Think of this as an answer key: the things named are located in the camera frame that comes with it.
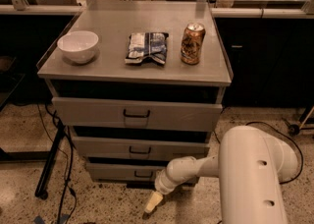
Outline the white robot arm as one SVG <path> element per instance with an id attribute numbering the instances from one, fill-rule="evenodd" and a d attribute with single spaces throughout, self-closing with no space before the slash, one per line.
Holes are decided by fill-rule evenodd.
<path id="1" fill-rule="evenodd" d="M 297 173 L 293 149 L 250 126 L 229 129 L 216 156 L 171 160 L 156 176 L 144 211 L 192 178 L 216 177 L 220 185 L 222 224 L 288 224 L 281 183 Z"/>

